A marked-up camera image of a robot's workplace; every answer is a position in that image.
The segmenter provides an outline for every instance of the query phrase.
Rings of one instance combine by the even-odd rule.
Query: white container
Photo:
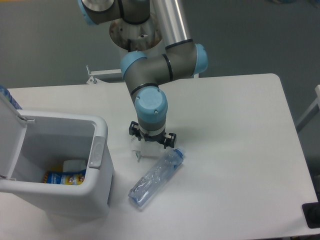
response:
[[[48,213],[105,216],[114,166],[101,117],[16,110],[0,94],[0,192],[12,193]],[[50,167],[86,159],[81,185],[42,183]]]

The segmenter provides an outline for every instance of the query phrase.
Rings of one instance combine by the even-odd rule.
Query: crushed plastic bottle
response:
[[[139,207],[165,184],[179,165],[184,161],[184,151],[171,149],[143,176],[130,190],[128,196]]]

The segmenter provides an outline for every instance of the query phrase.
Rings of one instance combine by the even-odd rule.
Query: floor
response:
[[[190,32],[205,46],[201,77],[277,74],[294,121],[320,84],[320,9],[308,0],[183,0]],[[0,2],[0,84],[7,88],[84,84],[119,68],[109,24],[88,26],[77,1]],[[320,114],[299,134],[310,171],[320,174]]]

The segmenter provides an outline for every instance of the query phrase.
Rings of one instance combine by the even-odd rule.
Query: snack package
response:
[[[47,171],[43,182],[45,184],[80,185],[85,180],[86,169],[79,172]]]

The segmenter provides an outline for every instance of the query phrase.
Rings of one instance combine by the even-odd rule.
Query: plastic bottle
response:
[[[17,101],[11,96],[8,89],[6,89],[4,86],[0,85],[0,93],[2,93],[5,98],[14,106],[15,109],[22,109],[21,106],[17,103]]]
[[[139,207],[142,207],[146,201],[167,182],[167,180],[176,171],[179,165],[184,161],[184,151],[170,149],[160,160],[134,185],[128,196]]]

